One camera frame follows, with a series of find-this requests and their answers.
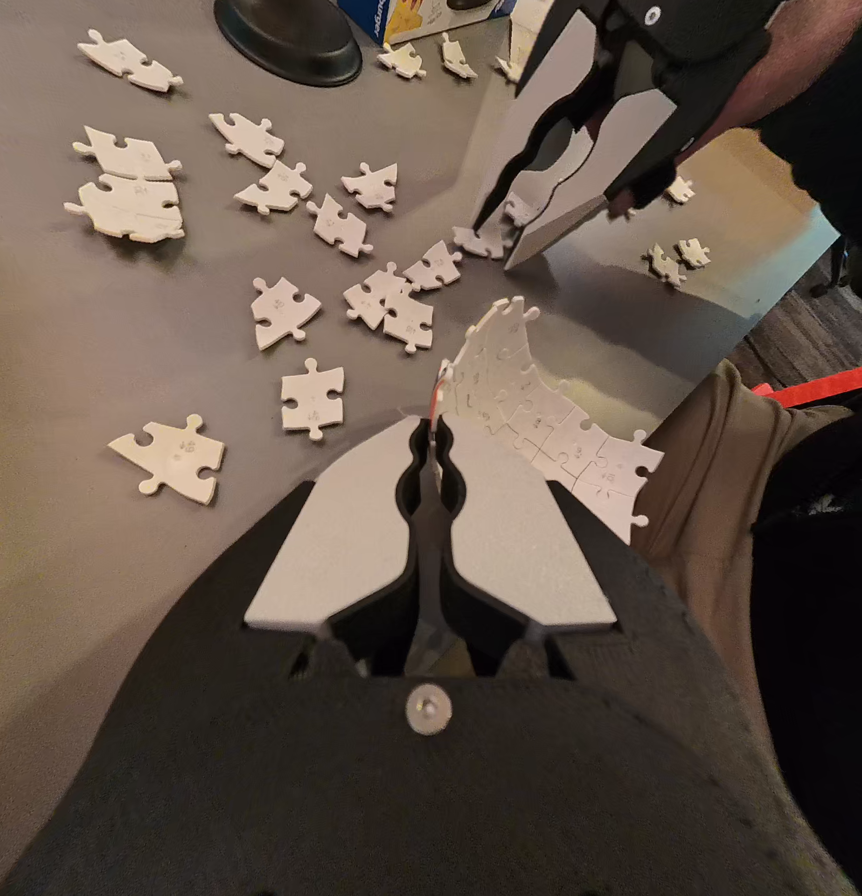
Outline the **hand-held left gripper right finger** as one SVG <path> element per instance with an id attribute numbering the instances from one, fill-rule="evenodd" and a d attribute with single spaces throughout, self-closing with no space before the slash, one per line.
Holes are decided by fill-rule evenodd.
<path id="1" fill-rule="evenodd" d="M 437 451 L 457 586 L 533 639 L 615 625 L 551 483 L 531 462 L 456 414 L 438 420 Z"/>

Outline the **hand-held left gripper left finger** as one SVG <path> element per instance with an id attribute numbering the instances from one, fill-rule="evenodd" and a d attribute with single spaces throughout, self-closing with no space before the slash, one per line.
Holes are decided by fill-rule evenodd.
<path id="1" fill-rule="evenodd" d="M 407 571 L 426 420 L 405 417 L 341 455 L 309 495 L 248 606 L 252 629 L 318 635 Z"/>

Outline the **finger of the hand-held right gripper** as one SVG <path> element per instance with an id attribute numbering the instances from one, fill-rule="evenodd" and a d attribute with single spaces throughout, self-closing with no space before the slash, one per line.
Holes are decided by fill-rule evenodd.
<path id="1" fill-rule="evenodd" d="M 651 66 L 645 52 L 624 52 L 617 62 L 606 55 L 596 59 L 504 201 L 518 198 L 527 207 L 507 271 L 599 215 L 609 202 L 607 191 L 673 114 L 674 103 L 652 82 Z"/>
<path id="2" fill-rule="evenodd" d="M 529 52 L 514 98 L 494 136 L 473 229 L 483 227 L 528 169 L 542 141 L 564 116 L 567 103 L 596 61 L 599 10 L 550 10 Z"/>

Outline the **partly built white puzzle ball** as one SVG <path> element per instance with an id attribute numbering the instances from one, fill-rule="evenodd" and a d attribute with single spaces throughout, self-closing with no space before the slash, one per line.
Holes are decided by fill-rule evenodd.
<path id="1" fill-rule="evenodd" d="M 448 412 L 473 421 L 630 544 L 649 522 L 636 503 L 663 454 L 649 447 L 643 430 L 630 439 L 608 434 L 571 400 L 566 382 L 545 383 L 526 332 L 538 315 L 523 297 L 503 298 L 466 330 L 455 360 L 440 365 L 432 425 Z"/>

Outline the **white puzzle pieces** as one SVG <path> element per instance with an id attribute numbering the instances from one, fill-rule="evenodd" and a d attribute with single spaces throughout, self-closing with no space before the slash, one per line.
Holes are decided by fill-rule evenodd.
<path id="1" fill-rule="evenodd" d="M 109 45 L 94 29 L 90 29 L 89 37 L 93 42 L 81 43 L 79 49 L 89 54 L 92 61 L 98 56 L 99 64 L 104 62 L 108 68 L 113 65 L 115 74 L 128 74 L 130 83 L 135 81 L 134 64 L 143 71 L 151 65 L 145 64 L 146 58 L 128 41 L 119 40 Z M 421 58 L 411 44 L 402 44 L 397 49 L 384 44 L 383 49 L 377 58 L 385 70 L 396 71 L 405 79 L 425 76 Z M 451 41 L 446 34 L 443 50 L 448 70 L 469 79 L 476 77 L 473 70 L 464 65 L 458 42 Z M 288 168 L 280 161 L 283 140 L 270 133 L 268 118 L 259 124 L 238 113 L 230 114 L 229 121 L 223 113 L 211 114 L 209 118 L 223 135 L 230 155 L 243 155 L 266 167 L 258 184 L 248 185 L 246 190 L 236 194 L 237 201 L 268 215 L 272 210 L 290 211 L 298 201 L 311 196 L 313 187 L 304 178 L 305 163 L 299 162 L 294 168 Z M 378 171 L 372 171 L 364 162 L 360 166 L 362 174 L 344 177 L 342 185 L 351 194 L 358 193 L 365 208 L 384 209 L 385 213 L 390 213 L 395 200 L 397 165 L 391 164 Z M 360 253 L 373 251 L 373 247 L 365 242 L 366 222 L 351 212 L 344 216 L 333 196 L 326 194 L 321 206 L 311 200 L 306 203 L 306 209 L 315 218 L 313 232 L 326 244 L 354 259 Z M 348 319 L 361 320 L 370 330 L 383 324 L 383 332 L 403 342 L 404 350 L 410 356 L 419 349 L 429 350 L 433 342 L 433 308 L 417 301 L 413 293 L 458 280 L 460 274 L 454 265 L 461 257 L 459 252 L 449 252 L 446 241 L 438 241 L 402 276 L 396 273 L 395 263 L 388 263 L 385 269 L 373 272 L 366 279 L 365 287 L 357 284 L 345 290 Z M 258 348 L 265 350 L 289 335 L 296 342 L 302 342 L 306 337 L 302 325 L 320 311 L 320 300 L 308 293 L 297 299 L 301 293 L 284 277 L 272 286 L 257 278 L 254 287 L 259 292 L 251 304 Z M 345 373 L 342 366 L 320 371 L 313 358 L 306 360 L 305 367 L 305 373 L 282 378 L 282 425 L 286 431 L 308 431 L 310 439 L 318 442 L 323 438 L 322 427 L 341 424 L 344 420 L 341 394 Z M 152 475 L 140 485 L 143 494 L 151 495 L 161 485 L 168 485 L 190 500 L 207 505 L 213 501 L 216 482 L 214 478 L 201 479 L 199 471 L 219 468 L 224 444 L 197 434 L 202 422 L 202 418 L 195 414 L 189 415 L 185 430 L 150 423 L 145 427 L 153 438 L 150 446 L 136 442 L 135 436 L 128 434 L 115 439 L 110 447 Z"/>

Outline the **single white puzzle piece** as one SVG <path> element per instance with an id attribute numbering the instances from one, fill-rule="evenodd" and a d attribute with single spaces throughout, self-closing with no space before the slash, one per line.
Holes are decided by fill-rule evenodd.
<path id="1" fill-rule="evenodd" d="M 503 260 L 515 241 L 514 229 L 498 221 L 489 222 L 479 230 L 452 227 L 452 240 L 459 250 L 490 260 Z"/>

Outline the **person's right forearm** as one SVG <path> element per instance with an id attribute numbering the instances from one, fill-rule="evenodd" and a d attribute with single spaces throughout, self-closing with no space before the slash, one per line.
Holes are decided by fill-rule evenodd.
<path id="1" fill-rule="evenodd" d="M 795 185 L 862 249 L 862 25 L 813 85 L 753 128 L 791 167 Z"/>

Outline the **colourful cardboard puzzle box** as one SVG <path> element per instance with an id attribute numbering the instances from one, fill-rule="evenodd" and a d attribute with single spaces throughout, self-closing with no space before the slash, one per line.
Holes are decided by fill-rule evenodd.
<path id="1" fill-rule="evenodd" d="M 378 46 L 508 17 L 515 1 L 336 1 Z"/>

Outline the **joined white puzzle strip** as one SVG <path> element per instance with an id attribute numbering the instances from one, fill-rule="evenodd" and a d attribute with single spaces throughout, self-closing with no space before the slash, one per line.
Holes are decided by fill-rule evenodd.
<path id="1" fill-rule="evenodd" d="M 74 151 L 95 160 L 101 168 L 97 181 L 78 188 L 77 201 L 64 210 L 89 218 L 94 231 L 111 238 L 156 244 L 186 236 L 174 174 L 178 160 L 166 161 L 151 140 L 117 137 L 84 126 L 86 142 L 75 141 Z"/>

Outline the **person's right hand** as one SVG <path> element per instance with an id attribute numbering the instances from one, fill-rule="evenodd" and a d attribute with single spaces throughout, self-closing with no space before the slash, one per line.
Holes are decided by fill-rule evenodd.
<path id="1" fill-rule="evenodd" d="M 862 1 L 793 1 L 773 17 L 766 55 L 743 77 L 702 136 L 749 126 L 808 89 L 845 49 L 862 25 Z"/>

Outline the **white printed instruction sheet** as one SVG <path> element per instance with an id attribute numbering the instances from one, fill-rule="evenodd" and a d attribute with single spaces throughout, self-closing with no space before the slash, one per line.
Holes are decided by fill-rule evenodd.
<path id="1" fill-rule="evenodd" d="M 518 6 L 509 19 L 509 48 L 503 71 L 508 82 L 517 84 L 537 40 L 542 19 L 533 10 L 522 12 Z"/>

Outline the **black round stand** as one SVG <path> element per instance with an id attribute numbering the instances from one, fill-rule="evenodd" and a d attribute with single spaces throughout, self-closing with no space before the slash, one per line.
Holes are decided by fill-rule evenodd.
<path id="1" fill-rule="evenodd" d="M 336 88 L 355 81 L 362 53 L 348 18 L 329 1 L 214 1 L 224 39 L 293 84 Z"/>

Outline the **orange reflective vest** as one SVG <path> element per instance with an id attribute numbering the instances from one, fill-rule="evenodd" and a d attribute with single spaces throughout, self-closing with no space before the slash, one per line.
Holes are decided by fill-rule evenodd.
<path id="1" fill-rule="evenodd" d="M 862 366 L 779 390 L 768 384 L 760 384 L 751 389 L 753 394 L 771 398 L 787 409 L 833 402 L 838 404 L 844 396 L 860 391 Z"/>

